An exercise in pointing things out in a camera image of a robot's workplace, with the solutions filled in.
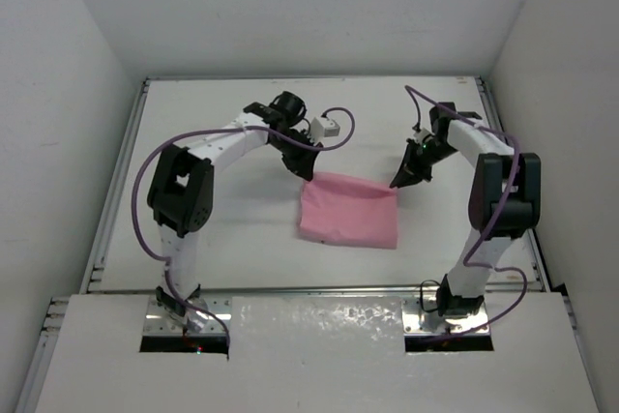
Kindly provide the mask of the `pink t-shirt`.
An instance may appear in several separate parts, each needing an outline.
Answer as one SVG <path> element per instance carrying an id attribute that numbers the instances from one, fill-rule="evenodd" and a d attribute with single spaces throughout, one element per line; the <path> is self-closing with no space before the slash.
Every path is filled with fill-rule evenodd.
<path id="1" fill-rule="evenodd" d="M 300 194 L 299 235 L 330 246 L 398 247 L 397 192 L 381 183 L 319 172 Z"/>

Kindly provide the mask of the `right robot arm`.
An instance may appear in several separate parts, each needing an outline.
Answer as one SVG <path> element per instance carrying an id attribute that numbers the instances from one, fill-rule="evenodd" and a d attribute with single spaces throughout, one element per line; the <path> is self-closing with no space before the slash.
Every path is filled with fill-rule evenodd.
<path id="1" fill-rule="evenodd" d="M 431 129 L 417 126 L 390 187 L 400 189 L 432 179 L 433 167 L 453 154 L 474 168 L 468 200 L 470 233 L 457 264 L 436 292 L 440 316 L 475 313 L 485 299 L 490 273 L 511 246 L 537 226 L 541 215 L 542 163 L 535 153 L 523 153 L 513 141 L 487 128 L 475 112 L 437 103 L 429 112 Z"/>

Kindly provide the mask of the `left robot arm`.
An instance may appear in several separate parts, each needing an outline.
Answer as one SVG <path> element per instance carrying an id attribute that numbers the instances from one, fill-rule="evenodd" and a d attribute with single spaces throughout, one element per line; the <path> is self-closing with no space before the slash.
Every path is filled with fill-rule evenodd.
<path id="1" fill-rule="evenodd" d="M 167 142 L 147 194 L 159 227 L 163 282 L 158 302 L 184 318 L 199 296 L 195 280 L 198 231 L 213 212 L 216 175 L 248 152 L 270 145 L 281 153 L 288 171 L 310 181 L 322 144 L 295 128 L 306 116 L 305 102 L 284 91 L 264 105 L 251 103 L 230 124 L 202 132 L 201 139 L 180 146 Z"/>

